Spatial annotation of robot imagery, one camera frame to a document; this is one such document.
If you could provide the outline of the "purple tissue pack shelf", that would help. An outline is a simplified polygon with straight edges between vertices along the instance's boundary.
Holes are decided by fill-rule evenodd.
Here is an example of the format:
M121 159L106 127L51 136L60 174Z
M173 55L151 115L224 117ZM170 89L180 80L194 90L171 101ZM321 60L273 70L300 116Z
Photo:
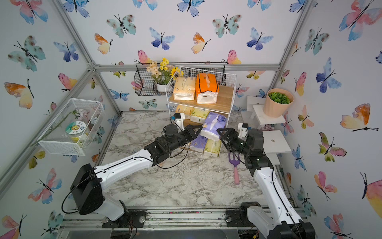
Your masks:
M220 136L217 132L219 128L225 128L227 124L227 117L215 112L210 112L203 123L203 129L200 135L213 141L219 141Z

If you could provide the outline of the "beige tissue pack top shelf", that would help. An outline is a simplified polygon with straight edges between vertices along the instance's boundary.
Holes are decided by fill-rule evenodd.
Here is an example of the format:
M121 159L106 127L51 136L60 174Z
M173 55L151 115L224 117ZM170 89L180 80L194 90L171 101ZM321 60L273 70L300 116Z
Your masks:
M196 94L196 77L178 77L175 80L173 97L177 101L193 101Z

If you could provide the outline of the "orange tissue pack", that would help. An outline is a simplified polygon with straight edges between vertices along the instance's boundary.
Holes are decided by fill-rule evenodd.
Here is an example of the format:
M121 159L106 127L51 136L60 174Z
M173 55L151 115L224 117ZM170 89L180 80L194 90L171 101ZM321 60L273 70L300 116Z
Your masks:
M196 98L198 104L216 104L219 84L211 73L199 73L196 79Z

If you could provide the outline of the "yellow green tissue pack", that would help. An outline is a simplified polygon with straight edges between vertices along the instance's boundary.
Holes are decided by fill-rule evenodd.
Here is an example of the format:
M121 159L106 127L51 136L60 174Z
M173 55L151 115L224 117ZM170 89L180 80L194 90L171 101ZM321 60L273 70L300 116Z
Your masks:
M203 124L209 113L210 111L206 109L193 108L190 113L190 121Z

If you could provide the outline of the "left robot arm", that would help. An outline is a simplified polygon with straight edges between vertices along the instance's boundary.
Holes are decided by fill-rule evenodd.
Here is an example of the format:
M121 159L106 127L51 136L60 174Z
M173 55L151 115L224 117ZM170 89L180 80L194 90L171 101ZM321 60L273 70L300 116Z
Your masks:
M179 130L176 124L164 127L163 134L130 156L113 163L92 167L83 165L70 187L77 212L80 215L97 213L111 221L117 221L127 214L124 204L103 192L115 182L134 174L140 170L148 169L168 159L171 153L196 139L202 126L187 125Z

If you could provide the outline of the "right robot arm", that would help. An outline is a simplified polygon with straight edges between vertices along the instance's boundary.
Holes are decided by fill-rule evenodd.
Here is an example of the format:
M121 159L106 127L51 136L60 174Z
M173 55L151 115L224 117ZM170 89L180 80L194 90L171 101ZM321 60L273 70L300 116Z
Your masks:
M251 176L261 188L268 203L267 215L258 203L243 204L244 217L252 223L266 239L314 239L315 229L304 222L295 211L275 175L264 151L264 136L259 129L217 129L220 140L228 152L241 154Z

